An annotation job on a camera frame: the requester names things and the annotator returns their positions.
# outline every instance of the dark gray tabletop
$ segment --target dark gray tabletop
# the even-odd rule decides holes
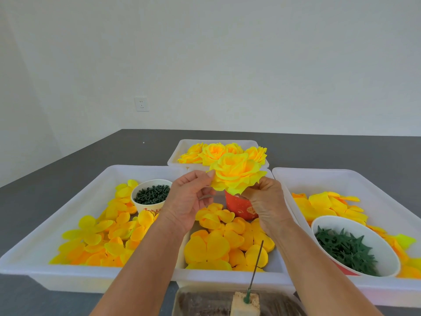
[[[421,217],[421,137],[121,130],[0,188],[0,256],[108,166],[166,165],[183,138],[255,140],[268,148],[271,169],[355,170]],[[171,315],[177,289],[171,282],[161,315]],[[0,275],[2,316],[88,315],[100,297],[51,292],[27,276]],[[387,316],[421,313],[415,308],[380,309]]]

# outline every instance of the person's left hand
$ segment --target person's left hand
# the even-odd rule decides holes
[[[160,213],[187,233],[193,227],[197,211],[213,203],[213,197],[201,198],[216,194],[210,187],[214,176],[214,170],[192,171],[175,180]]]

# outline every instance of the wall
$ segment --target wall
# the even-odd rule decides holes
[[[62,157],[0,4],[0,187]]]
[[[421,0],[3,1],[64,155],[120,128],[421,135]]]

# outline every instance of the power outlet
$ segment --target power outlet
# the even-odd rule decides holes
[[[149,112],[148,98],[134,98],[134,104],[136,106],[136,111]]]

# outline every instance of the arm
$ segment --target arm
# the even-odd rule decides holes
[[[196,212],[213,202],[214,171],[190,172],[171,186],[160,216],[105,292],[91,316],[157,315],[177,261],[184,235]]]
[[[251,201],[275,242],[309,315],[382,315],[294,222],[280,182],[263,177],[242,196]]]

